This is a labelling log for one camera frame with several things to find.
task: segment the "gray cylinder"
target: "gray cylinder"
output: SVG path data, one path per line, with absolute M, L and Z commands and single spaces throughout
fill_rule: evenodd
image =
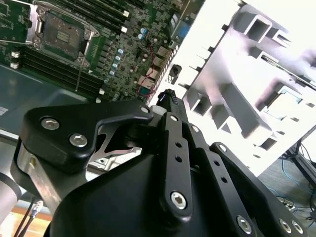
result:
M 0 142 L 0 225 L 20 199 L 20 187 L 13 181 L 10 173 L 15 146 L 4 139 Z
M 16 183 L 8 178 L 4 178 L 3 174 L 0 174 L 1 180 L 0 181 L 0 224 L 5 220 L 7 215 L 10 213 L 12 208 L 17 203 L 18 199 L 21 197 L 21 191 Z

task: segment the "motherboard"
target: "motherboard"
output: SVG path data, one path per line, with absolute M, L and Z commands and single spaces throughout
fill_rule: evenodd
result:
M 144 101 L 202 4 L 0 0 L 0 63 L 90 101 Z

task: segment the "ram slot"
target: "ram slot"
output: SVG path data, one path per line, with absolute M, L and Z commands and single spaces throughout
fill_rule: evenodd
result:
M 136 6 L 140 9 L 144 9 L 144 7 L 145 7 L 145 4 L 139 0 L 127 0 L 127 2 L 129 2 L 130 4 Z
M 76 69 L 76 68 L 73 68 L 73 67 L 70 67 L 68 65 L 65 65 L 51 57 L 48 57 L 44 54 L 41 54 L 35 50 L 32 50 L 32 49 L 26 49 L 24 51 L 24 55 L 26 57 L 28 56 L 34 56 L 36 58 L 38 58 L 39 61 L 43 60 L 43 61 L 46 61 L 46 62 L 50 62 L 51 64 L 53 64 L 54 67 L 59 67 L 59 68 L 66 68 L 67 69 L 67 72 L 73 74 L 75 77 L 78 76 L 78 73 L 79 73 L 79 70 Z M 86 78 L 87 80 L 89 80 L 91 83 L 93 84 L 96 84 L 97 86 L 101 85 L 103 82 L 101 80 L 99 80 L 98 78 L 96 77 L 93 77 L 89 74 L 86 74 L 86 73 L 82 73 L 82 76 L 83 78 Z
M 78 13 L 79 15 L 81 15 L 87 19 L 90 19 L 91 21 L 99 23 L 102 26 L 109 28 L 110 30 L 114 31 L 117 34 L 121 33 L 119 26 L 113 25 L 111 22 L 105 20 L 104 18 L 102 18 L 100 16 L 95 16 L 91 12 L 87 12 L 86 9 L 82 9 L 82 8 L 78 7 L 77 5 L 73 4 L 72 2 L 66 3 L 64 1 L 58 0 L 58 3 L 60 3 L 61 5 L 63 5 L 66 8 L 70 9 L 73 13 Z
M 79 70 L 60 63 L 52 58 L 28 50 L 24 54 L 22 65 L 24 68 L 31 69 L 33 72 L 50 80 L 60 84 L 66 83 L 72 89 L 76 88 Z M 95 96 L 98 94 L 101 86 L 101 80 L 86 73 L 81 74 L 79 88 L 82 92 Z
M 126 17 L 124 16 L 113 16 L 111 11 L 107 10 L 104 5 L 98 3 L 94 0 L 86 0 L 86 1 L 75 1 L 73 4 L 77 4 L 84 9 L 87 9 L 95 14 L 98 14 L 99 17 L 105 18 L 108 21 L 112 22 L 112 24 L 124 25 Z
M 109 5 L 110 7 L 120 11 L 122 14 L 124 14 L 125 9 L 117 4 L 116 2 L 112 1 L 112 0 L 100 0 L 100 2 L 105 3 L 106 5 Z

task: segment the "black metal bracket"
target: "black metal bracket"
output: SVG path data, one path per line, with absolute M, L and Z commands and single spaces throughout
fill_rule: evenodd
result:
M 200 129 L 187 122 L 182 100 L 172 91 L 161 95 L 163 115 L 136 101 L 26 114 L 12 168 L 19 164 L 56 211 L 52 237 L 307 236 L 224 144 L 208 146 Z M 45 128 L 47 118 L 58 127 Z M 70 142 L 74 133 L 84 135 L 84 146 Z M 141 155 L 86 183 L 91 157 L 132 147 L 142 148 Z
M 161 122 L 160 204 L 172 222 L 186 223 L 193 212 L 188 141 L 182 137 L 182 121 L 173 113 L 165 113 Z
M 308 236 L 307 230 L 254 174 L 222 143 L 210 147 L 222 159 L 236 190 L 264 236 Z
M 109 130 L 124 124 L 149 123 L 153 117 L 140 101 L 37 108 L 25 114 L 20 137 L 31 154 L 65 172 L 75 173 L 85 169 L 94 154 L 100 127 Z M 56 120 L 58 129 L 45 129 L 41 124 L 44 119 Z M 84 136 L 87 144 L 72 145 L 70 137 L 74 134 Z

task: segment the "metal frame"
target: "metal frame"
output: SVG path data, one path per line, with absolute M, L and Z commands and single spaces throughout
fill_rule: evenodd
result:
M 221 141 L 229 145 L 238 158 L 258 176 L 315 125 L 313 121 L 316 119 L 316 110 L 309 107 L 308 104 L 310 102 L 315 104 L 316 97 L 312 90 L 302 84 L 306 76 L 301 76 L 298 73 L 298 68 L 288 67 L 292 60 L 289 56 L 290 51 L 288 51 L 291 47 L 280 46 L 270 34 L 267 34 L 261 43 L 258 43 L 234 29 L 234 19 L 249 9 L 252 9 L 252 13 L 256 12 L 255 14 L 260 14 L 271 22 L 274 29 L 281 29 L 278 32 L 281 32 L 282 35 L 290 37 L 286 34 L 287 30 L 284 27 L 264 15 L 266 9 L 261 13 L 258 10 L 253 10 L 250 6 L 244 6 L 241 2 L 237 3 L 232 0 L 220 1 L 216 5 L 211 1 L 205 1 L 195 24 L 170 65 L 170 68 L 174 64 L 182 67 L 176 84 L 162 83 L 149 104 L 155 103 L 160 91 L 166 88 L 174 89 L 179 97 L 184 98 L 187 111 L 191 111 L 188 112 L 189 121 L 200 124 L 203 131 L 209 131 L 205 134 L 207 142 L 211 144 L 215 141 Z M 212 24 L 205 28 L 203 27 L 205 22 L 212 22 Z M 257 55 L 258 59 L 248 56 L 251 54 L 251 50 L 247 52 L 245 49 L 251 48 L 250 45 L 264 49 Z M 242 57 L 238 58 L 235 53 L 240 48 L 239 54 Z M 283 68 L 292 72 L 292 76 L 261 60 L 262 56 L 276 59 Z M 301 62 L 292 63 L 292 65 L 301 65 Z M 256 73 L 247 72 L 248 68 L 252 68 L 251 71 L 256 71 Z M 302 94 L 303 102 L 297 106 L 296 111 L 296 116 L 300 116 L 299 121 L 297 118 L 294 118 L 295 120 L 286 118 L 279 122 L 266 115 L 265 112 L 258 111 L 256 93 L 257 96 L 261 96 L 263 88 L 269 87 L 259 84 L 255 89 L 251 86 L 249 89 L 249 85 L 253 85 L 251 84 L 252 78 L 269 81 L 273 75 L 267 75 L 265 72 L 268 71 L 273 72 L 274 76 L 282 78 L 281 81 L 287 81 L 285 84 Z M 293 73 L 299 75 L 300 79 L 293 76 Z M 233 91 L 235 96 L 232 96 L 228 91 Z M 196 95 L 195 99 L 187 99 L 192 94 Z M 197 113 L 192 109 L 200 97 L 209 98 L 210 103 L 204 110 L 206 113 Z M 208 134 L 216 134 L 217 140 Z

